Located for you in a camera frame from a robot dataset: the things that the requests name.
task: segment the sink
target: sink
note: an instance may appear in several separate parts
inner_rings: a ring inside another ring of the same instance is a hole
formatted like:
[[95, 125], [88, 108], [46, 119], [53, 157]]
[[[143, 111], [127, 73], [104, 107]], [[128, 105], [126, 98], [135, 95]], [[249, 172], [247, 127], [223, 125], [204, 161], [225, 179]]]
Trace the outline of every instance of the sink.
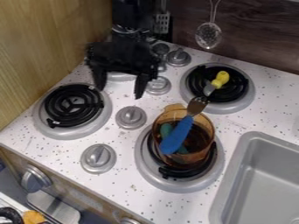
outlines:
[[299, 224], [299, 146], [260, 132], [240, 138], [211, 224]]

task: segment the hanging string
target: hanging string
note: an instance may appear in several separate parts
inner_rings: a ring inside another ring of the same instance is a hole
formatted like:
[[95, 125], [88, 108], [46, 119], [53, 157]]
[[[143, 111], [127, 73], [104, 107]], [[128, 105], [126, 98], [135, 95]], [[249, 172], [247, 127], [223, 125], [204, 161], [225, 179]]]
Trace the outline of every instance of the hanging string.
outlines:
[[221, 0], [218, 0], [217, 3], [215, 4], [215, 7], [214, 7], [214, 4], [212, 2], [212, 0], [210, 0], [210, 5], [211, 5], [211, 10], [210, 10], [210, 22], [211, 23], [215, 23], [215, 20], [216, 20], [216, 13], [217, 13], [217, 8], [218, 8], [218, 5], [220, 3]]

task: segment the toy kitchen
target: toy kitchen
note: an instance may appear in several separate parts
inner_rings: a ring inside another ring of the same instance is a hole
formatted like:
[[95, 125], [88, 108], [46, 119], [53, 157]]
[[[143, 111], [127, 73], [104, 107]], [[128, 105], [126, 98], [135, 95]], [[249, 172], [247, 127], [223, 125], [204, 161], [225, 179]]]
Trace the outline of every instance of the toy kitchen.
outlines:
[[[299, 223], [299, 77], [172, 44], [164, 1], [164, 40], [149, 37], [149, 1], [140, 23], [125, 2], [109, 40], [0, 133], [27, 203], [49, 223]], [[204, 49], [225, 44], [213, 21]]]

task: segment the silver knob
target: silver knob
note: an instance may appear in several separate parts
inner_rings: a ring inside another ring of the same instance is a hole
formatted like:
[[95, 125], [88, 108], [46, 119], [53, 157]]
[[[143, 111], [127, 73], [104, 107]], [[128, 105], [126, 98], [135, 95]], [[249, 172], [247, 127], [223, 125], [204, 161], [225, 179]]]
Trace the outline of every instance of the silver knob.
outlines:
[[147, 116], [141, 108], [126, 107], [117, 112], [115, 120], [122, 129], [136, 130], [146, 123]]
[[184, 67], [191, 62], [191, 56], [179, 47], [176, 51], [167, 54], [167, 63], [174, 67]]
[[95, 144], [82, 153], [80, 163], [87, 172], [94, 174], [107, 172], [116, 163], [116, 153], [106, 144]]
[[22, 177], [21, 186], [28, 193], [35, 193], [52, 185], [52, 181], [37, 167], [28, 164]]
[[150, 95], [164, 95], [171, 89], [171, 83], [163, 76], [158, 76], [156, 80], [148, 83], [145, 91]]
[[110, 159], [110, 153], [103, 145], [90, 150], [87, 153], [87, 162], [93, 166], [102, 166]]

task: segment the stovetop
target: stovetop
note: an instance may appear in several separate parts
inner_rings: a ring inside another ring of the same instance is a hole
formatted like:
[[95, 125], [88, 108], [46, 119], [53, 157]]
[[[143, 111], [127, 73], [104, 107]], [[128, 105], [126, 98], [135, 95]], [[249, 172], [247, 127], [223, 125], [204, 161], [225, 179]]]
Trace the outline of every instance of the stovetop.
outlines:
[[[174, 49], [177, 49], [177, 46], [170, 45], [170, 50]], [[135, 101], [134, 81], [109, 81], [104, 93], [112, 102], [112, 114], [105, 125], [93, 134], [69, 141], [42, 134], [33, 124], [32, 112], [38, 104], [36, 103], [2, 130], [1, 145], [47, 167], [60, 177], [84, 187], [91, 193], [96, 193], [99, 197], [140, 215], [147, 222], [208, 224], [209, 209], [223, 172], [211, 185], [201, 191], [190, 193], [163, 191], [150, 184], [137, 170], [135, 162], [137, 138], [163, 112], [166, 105], [178, 102], [186, 105], [179, 89], [184, 74], [198, 65], [213, 62], [238, 68], [255, 86], [254, 100], [249, 106], [232, 114], [207, 114], [222, 144], [225, 168], [240, 136], [248, 131], [262, 131], [298, 144], [299, 100], [294, 95], [297, 95], [299, 88], [299, 77], [208, 52], [189, 48], [185, 50], [192, 57], [191, 64], [177, 68], [167, 66], [168, 70], [160, 73], [171, 82], [171, 90], [167, 94], [154, 96], [144, 93], [142, 99]], [[89, 69], [79, 65], [56, 87], [82, 82], [93, 83]], [[125, 130], [118, 127], [115, 122], [116, 113], [127, 106], [137, 106], [146, 112], [147, 122], [141, 128]], [[93, 144], [107, 144], [116, 152], [117, 160], [114, 168], [101, 175], [89, 174], [80, 165], [82, 152]]]

